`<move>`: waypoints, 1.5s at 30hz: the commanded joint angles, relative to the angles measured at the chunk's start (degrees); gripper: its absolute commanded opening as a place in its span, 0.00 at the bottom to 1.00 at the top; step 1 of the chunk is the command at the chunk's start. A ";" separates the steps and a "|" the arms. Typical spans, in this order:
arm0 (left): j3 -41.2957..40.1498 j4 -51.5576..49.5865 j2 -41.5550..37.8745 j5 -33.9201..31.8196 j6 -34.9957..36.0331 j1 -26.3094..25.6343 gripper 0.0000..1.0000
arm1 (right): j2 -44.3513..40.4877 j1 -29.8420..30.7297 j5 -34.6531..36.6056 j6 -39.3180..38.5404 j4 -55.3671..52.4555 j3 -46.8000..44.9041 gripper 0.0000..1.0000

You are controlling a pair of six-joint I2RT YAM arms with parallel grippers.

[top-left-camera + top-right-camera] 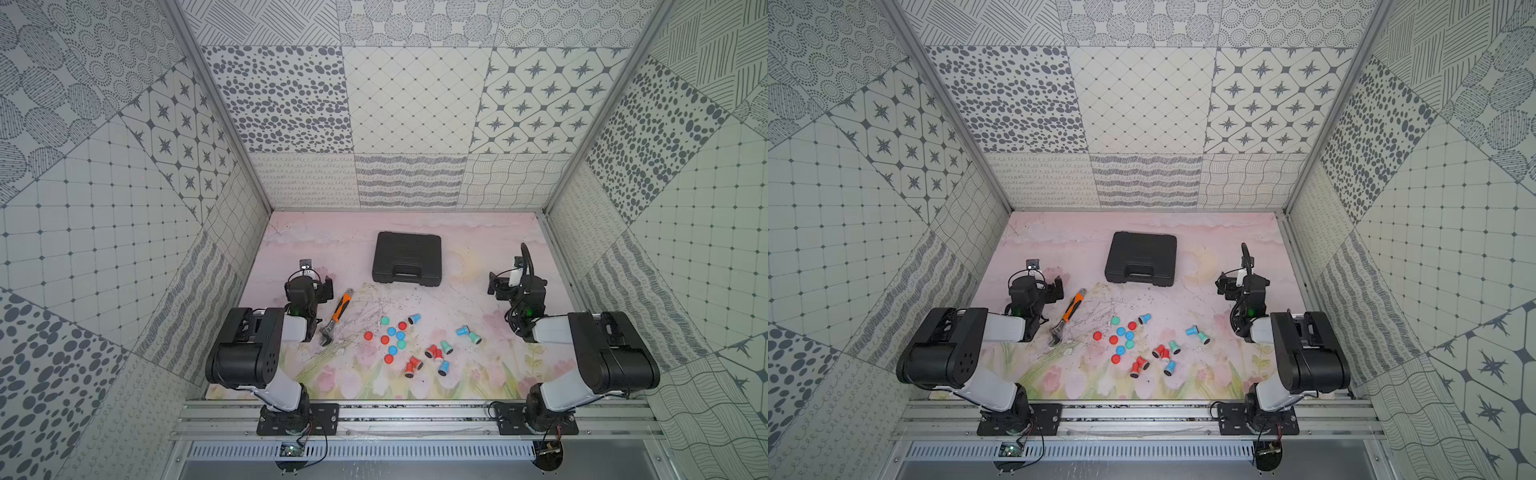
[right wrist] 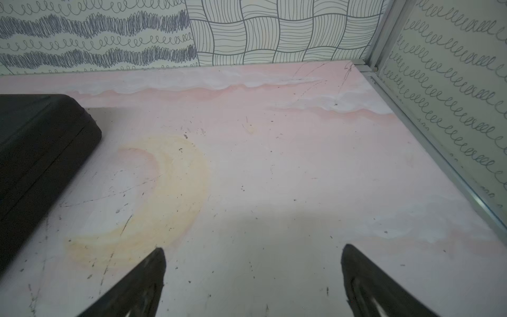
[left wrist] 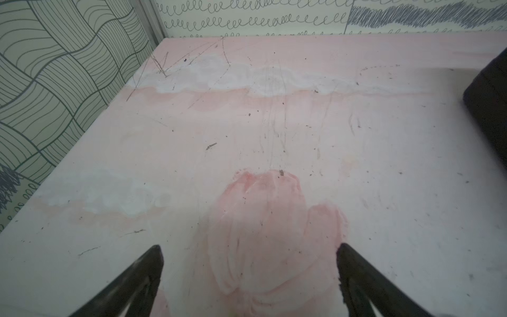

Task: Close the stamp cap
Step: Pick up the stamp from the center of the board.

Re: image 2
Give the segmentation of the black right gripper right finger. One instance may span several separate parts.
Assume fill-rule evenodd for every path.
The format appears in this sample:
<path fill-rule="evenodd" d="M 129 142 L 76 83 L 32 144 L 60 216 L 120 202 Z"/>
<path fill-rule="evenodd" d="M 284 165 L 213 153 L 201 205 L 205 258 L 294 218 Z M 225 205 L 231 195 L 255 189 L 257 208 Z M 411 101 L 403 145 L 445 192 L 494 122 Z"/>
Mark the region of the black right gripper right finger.
<path fill-rule="evenodd" d="M 341 268 L 347 302 L 354 316 L 436 316 L 352 244 Z"/>

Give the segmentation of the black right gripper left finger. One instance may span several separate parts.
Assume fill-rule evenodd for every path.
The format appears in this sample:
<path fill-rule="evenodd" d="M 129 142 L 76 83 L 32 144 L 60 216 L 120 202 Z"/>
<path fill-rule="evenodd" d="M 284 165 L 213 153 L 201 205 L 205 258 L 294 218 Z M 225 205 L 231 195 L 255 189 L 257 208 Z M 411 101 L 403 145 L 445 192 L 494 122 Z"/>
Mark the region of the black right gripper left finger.
<path fill-rule="evenodd" d="M 164 287 L 166 258 L 154 249 L 81 316 L 155 316 Z"/>

